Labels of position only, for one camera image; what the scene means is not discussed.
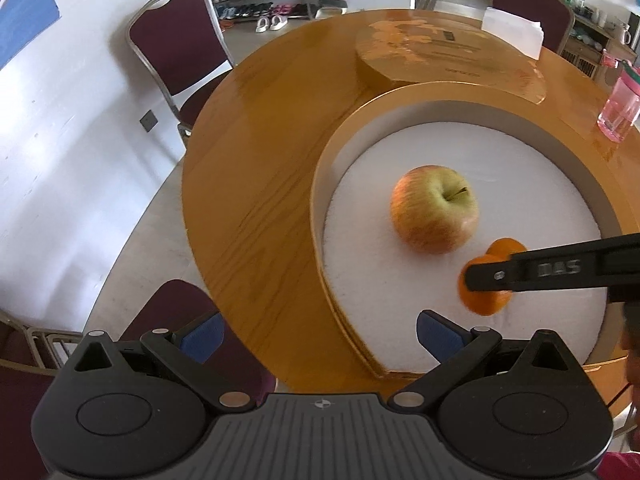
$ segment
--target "maroon chair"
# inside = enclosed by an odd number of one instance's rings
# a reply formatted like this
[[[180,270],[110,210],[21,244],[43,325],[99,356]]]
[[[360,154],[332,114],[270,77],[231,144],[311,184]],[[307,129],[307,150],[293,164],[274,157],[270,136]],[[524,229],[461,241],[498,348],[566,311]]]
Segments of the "maroon chair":
[[[560,54],[574,26],[575,17],[564,0],[491,0],[495,9],[540,22],[545,33],[542,46]]]
[[[127,41],[158,83],[186,143],[204,103],[234,65],[209,0],[149,0],[130,20]],[[200,87],[186,100],[185,92]]]
[[[137,340],[154,328],[179,332],[207,314],[222,318],[210,297],[197,286],[171,280],[146,302],[120,339]],[[276,379],[223,323],[222,344],[204,366],[260,403],[275,389]],[[46,476],[47,469],[31,439],[31,417],[56,371],[36,366],[24,332],[9,325],[0,330],[0,478],[40,480]]]
[[[155,328],[177,332],[209,313],[218,313],[218,308],[206,292],[183,280],[171,280],[146,302],[120,340],[140,339],[143,333]],[[276,386],[275,377],[247,350],[226,321],[222,344],[204,366],[248,393],[258,403]]]
[[[31,439],[31,415],[55,373],[0,359],[0,477],[40,480],[47,475]]]

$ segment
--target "screw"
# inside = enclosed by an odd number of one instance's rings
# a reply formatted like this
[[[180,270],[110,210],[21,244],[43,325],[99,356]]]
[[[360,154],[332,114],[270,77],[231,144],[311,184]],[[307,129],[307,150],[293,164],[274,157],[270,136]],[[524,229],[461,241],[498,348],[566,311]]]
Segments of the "screw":
[[[251,397],[244,392],[227,392],[220,395],[218,400],[227,408],[242,408],[251,401]]]
[[[424,397],[418,392],[400,392],[394,395],[394,402],[403,408],[417,408],[424,403]]]

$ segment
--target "tangerine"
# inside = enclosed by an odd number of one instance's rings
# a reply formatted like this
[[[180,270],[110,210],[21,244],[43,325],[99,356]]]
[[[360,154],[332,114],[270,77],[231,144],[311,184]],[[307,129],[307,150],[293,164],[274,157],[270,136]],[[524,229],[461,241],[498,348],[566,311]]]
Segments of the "tangerine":
[[[487,254],[493,254],[503,260],[508,260],[514,253],[523,253],[527,248],[513,238],[498,238],[486,250]]]
[[[475,264],[495,264],[505,260],[506,258],[501,258],[494,254],[483,254],[468,261],[462,268],[458,276],[458,295],[462,304],[471,312],[475,312],[480,316],[492,316],[500,312],[509,303],[513,293],[510,290],[486,290],[482,292],[469,290],[465,284],[466,270],[469,266]]]

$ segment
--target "chair backrest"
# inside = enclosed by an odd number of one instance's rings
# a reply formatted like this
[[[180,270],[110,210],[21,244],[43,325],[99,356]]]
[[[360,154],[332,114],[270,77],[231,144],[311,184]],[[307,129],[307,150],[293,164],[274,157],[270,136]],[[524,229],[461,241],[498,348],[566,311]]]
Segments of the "chair backrest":
[[[540,22],[545,33],[542,46],[557,54],[562,52],[575,22],[574,12],[564,0],[491,0],[491,6]]]
[[[225,61],[233,65],[208,0],[149,0],[130,20],[127,41],[174,112],[173,96]]]
[[[190,332],[200,326],[201,317],[211,317],[214,332],[223,324],[220,345],[212,341],[216,351],[204,366],[222,375],[232,384],[247,392],[256,402],[275,388],[275,377],[254,357],[218,314],[218,308],[206,292],[183,280],[164,283],[146,302],[130,323],[120,341],[140,339],[143,333],[155,328],[168,328],[172,332]]]
[[[0,359],[0,476],[40,480],[47,475],[31,439],[31,415],[55,371]]]

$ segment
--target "cabinet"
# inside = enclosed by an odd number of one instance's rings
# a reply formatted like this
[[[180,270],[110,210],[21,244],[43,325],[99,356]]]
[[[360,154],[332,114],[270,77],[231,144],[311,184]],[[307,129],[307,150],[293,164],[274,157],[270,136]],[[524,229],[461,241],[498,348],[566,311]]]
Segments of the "cabinet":
[[[627,45],[623,45],[613,38],[608,30],[598,27],[581,16],[575,17],[575,27],[586,31],[590,38],[606,48],[611,56],[617,59],[626,59],[631,63],[636,60],[637,54]],[[620,70],[622,70],[620,65],[617,68],[601,66],[602,53],[575,38],[567,40],[561,55],[607,92],[613,90],[613,85],[615,85],[620,75]]]

